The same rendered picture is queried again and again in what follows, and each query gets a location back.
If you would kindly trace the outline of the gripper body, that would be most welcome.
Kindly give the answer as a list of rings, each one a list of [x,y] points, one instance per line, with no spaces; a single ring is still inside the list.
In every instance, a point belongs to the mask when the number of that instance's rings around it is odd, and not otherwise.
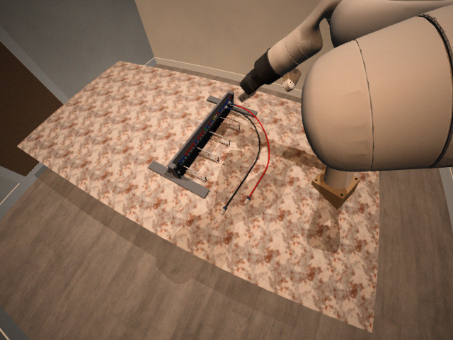
[[[285,38],[269,48],[267,52],[255,61],[252,69],[240,82],[240,87],[250,95],[260,86],[270,85],[283,78],[283,86],[286,92],[293,90],[301,76],[301,71],[289,55]]]

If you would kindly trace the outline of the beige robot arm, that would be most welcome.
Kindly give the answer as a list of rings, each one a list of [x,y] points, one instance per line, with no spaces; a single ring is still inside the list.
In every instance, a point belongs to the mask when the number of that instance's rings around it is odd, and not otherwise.
[[[325,183],[453,167],[453,0],[321,0],[285,38],[296,63],[323,47],[324,18],[334,49],[310,67],[301,111]]]

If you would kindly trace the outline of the dark grey metal rack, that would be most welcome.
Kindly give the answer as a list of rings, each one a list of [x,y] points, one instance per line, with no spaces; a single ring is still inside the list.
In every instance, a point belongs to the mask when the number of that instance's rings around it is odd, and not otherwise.
[[[186,172],[188,172],[204,181],[207,181],[206,176],[205,176],[205,179],[203,179],[203,178],[189,172],[188,169],[191,171],[194,171],[194,170],[190,169],[189,167],[195,161],[195,159],[197,158],[197,156],[199,154],[201,154],[205,157],[208,157],[208,156],[200,153],[201,151],[204,151],[208,154],[212,154],[212,153],[209,153],[209,152],[203,150],[203,148],[208,143],[210,138],[214,139],[212,137],[213,134],[218,135],[215,132],[221,124],[224,124],[222,122],[224,120],[227,120],[225,118],[228,116],[228,114],[230,112],[232,112],[232,110],[229,110],[230,108],[232,108],[236,111],[240,111],[246,115],[248,113],[247,116],[254,117],[252,114],[250,114],[246,110],[233,105],[234,104],[234,92],[233,91],[228,90],[226,92],[226,94],[222,97],[221,100],[220,100],[220,98],[216,98],[214,96],[209,96],[207,98],[207,101],[209,101],[211,103],[215,103],[216,106],[210,111],[210,113],[207,115],[207,117],[200,123],[200,125],[193,132],[193,134],[188,138],[188,140],[185,142],[185,144],[178,150],[176,155],[168,163],[168,165],[167,165],[168,168],[156,161],[153,161],[148,166],[149,169],[166,177],[167,179],[171,180],[172,182],[177,183],[178,185],[188,189],[189,191],[195,193],[196,195],[198,195],[202,198],[205,198],[210,190],[208,188],[205,188],[204,186],[201,186],[200,184],[184,177],[184,174]],[[221,135],[218,135],[218,136],[223,137]],[[208,157],[208,158],[214,160],[211,157]],[[196,172],[196,171],[194,171],[194,172],[198,174],[198,172]]]

